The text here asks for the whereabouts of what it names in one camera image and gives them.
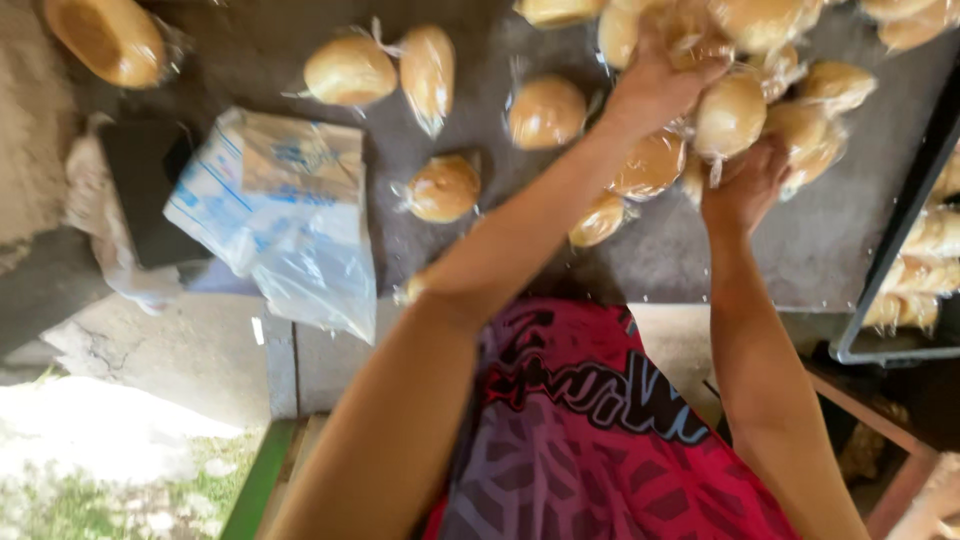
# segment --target person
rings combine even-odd
[[[710,336],[733,448],[625,307],[515,297],[633,143],[725,67],[674,69],[641,22],[597,124],[429,268],[288,491],[272,538],[867,538],[750,238],[789,174],[762,139],[706,189]]]

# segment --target hand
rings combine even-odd
[[[719,59],[697,62],[697,69],[674,67],[660,27],[648,16],[637,22],[636,48],[620,75],[604,110],[601,124],[639,138],[688,113],[700,92],[727,72]]]
[[[740,239],[754,233],[790,176],[787,157],[783,140],[768,135],[746,153],[724,163],[720,186],[704,186],[701,212],[711,237],[734,235]]]

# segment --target metal tray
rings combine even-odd
[[[933,337],[922,331],[900,329],[895,337],[862,329],[867,310],[890,271],[900,247],[926,204],[937,178],[960,140],[960,59],[940,94],[923,144],[897,199],[890,224],[876,250],[856,312],[843,334],[830,343],[830,353],[844,364],[889,364],[898,360],[960,357],[960,297],[944,301]]]

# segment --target gray table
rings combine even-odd
[[[508,142],[502,113],[511,88],[510,57],[532,59],[534,71],[565,74],[587,94],[608,86],[593,58],[594,25],[539,32],[512,13],[512,2],[232,0],[226,9],[202,2],[160,2],[149,7],[196,40],[196,54],[179,80],[156,90],[124,92],[100,82],[72,59],[70,72],[82,110],[174,116],[202,131],[231,105],[362,125],[370,134],[370,224],[378,286],[386,295],[472,222],[465,218],[434,226],[397,214],[389,182],[405,181],[431,156],[480,148],[480,208],[492,209],[557,156],[520,152]],[[363,122],[348,110],[280,95],[297,85],[303,61],[335,28],[369,23],[374,14],[382,19],[388,41],[400,39],[415,24],[435,22],[448,30],[457,47],[454,112],[436,143],[418,129],[400,92],[371,107]],[[778,307],[846,311],[863,287],[872,250],[953,67],[960,33],[886,58],[870,23],[853,6],[840,6],[826,10],[808,39],[810,50],[804,56],[866,66],[879,77],[880,90],[849,115],[853,137],[844,160],[771,212],[756,235],[756,255]],[[572,290],[609,302],[708,300],[706,233],[680,190],[675,187],[643,205],[642,213],[598,248],[559,253],[532,289]]]

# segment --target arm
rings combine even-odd
[[[704,193],[712,253],[710,338],[737,454],[805,538],[868,538],[840,477],[823,413],[756,267],[750,236],[776,202],[786,154],[763,140]]]
[[[468,401],[475,338],[560,247],[631,146],[689,110],[708,78],[637,46],[604,117],[424,275],[290,488],[272,537],[401,538],[436,495]]]

